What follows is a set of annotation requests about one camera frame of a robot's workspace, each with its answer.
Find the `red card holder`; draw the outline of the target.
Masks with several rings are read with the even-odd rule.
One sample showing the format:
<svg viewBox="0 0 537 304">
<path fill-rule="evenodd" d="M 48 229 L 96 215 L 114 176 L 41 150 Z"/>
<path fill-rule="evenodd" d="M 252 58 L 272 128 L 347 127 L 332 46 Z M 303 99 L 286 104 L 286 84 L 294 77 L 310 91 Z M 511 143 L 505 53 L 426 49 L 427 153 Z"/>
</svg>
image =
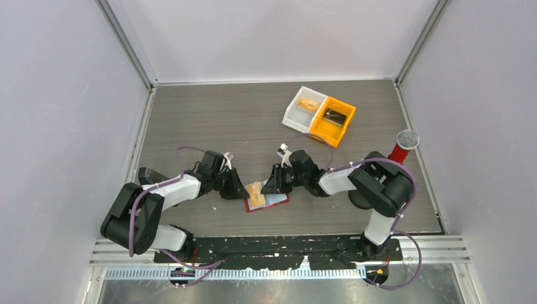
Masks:
<svg viewBox="0 0 537 304">
<path fill-rule="evenodd" d="M 267 182 L 267 180 L 261 181 L 262 186 L 264 186 L 266 182 Z M 246 212 L 251 213 L 251 212 L 258 211 L 258 210 L 263 210 L 263 209 L 271 208 L 273 206 L 277 206 L 277 205 L 281 205 L 281 204 L 290 202 L 290 198 L 289 198 L 288 194 L 264 194 L 264 195 L 265 195 L 265 199 L 267 201 L 267 205 L 265 207 L 254 209 L 254 210 L 249 209 L 248 199 L 244 199 L 244 205 L 245 205 Z"/>
</svg>

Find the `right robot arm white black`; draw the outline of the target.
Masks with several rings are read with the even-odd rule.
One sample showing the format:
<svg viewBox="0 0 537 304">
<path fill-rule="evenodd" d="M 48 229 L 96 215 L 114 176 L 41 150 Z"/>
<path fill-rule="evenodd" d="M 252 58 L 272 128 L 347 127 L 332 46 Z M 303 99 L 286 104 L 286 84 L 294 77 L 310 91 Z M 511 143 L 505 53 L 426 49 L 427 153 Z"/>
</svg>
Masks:
<svg viewBox="0 0 537 304">
<path fill-rule="evenodd" d="M 303 150 L 286 158 L 273 166 L 262 194 L 289 194 L 296 187 L 320 198 L 347 193 L 352 205 L 372 212 L 360 235 L 359 252 L 370 260 L 385 254 L 398 219 L 417 192 L 411 172 L 377 151 L 338 169 L 320 168 Z"/>
</svg>

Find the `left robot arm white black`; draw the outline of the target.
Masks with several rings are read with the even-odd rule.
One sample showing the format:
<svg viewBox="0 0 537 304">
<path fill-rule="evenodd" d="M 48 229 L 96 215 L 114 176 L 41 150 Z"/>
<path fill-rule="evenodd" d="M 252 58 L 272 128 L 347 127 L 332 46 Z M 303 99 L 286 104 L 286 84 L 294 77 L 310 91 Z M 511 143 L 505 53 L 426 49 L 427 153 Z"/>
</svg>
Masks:
<svg viewBox="0 0 537 304">
<path fill-rule="evenodd" d="M 175 225 L 162 225 L 161 215 L 212 191 L 224 200 L 250 196 L 229 153 L 206 150 L 192 169 L 173 179 L 142 186 L 124 184 L 101 224 L 100 235 L 127 249 L 130 256 L 149 249 L 165 250 L 177 261 L 187 262 L 194 254 L 194 245 L 187 241 L 188 232 Z"/>
</svg>

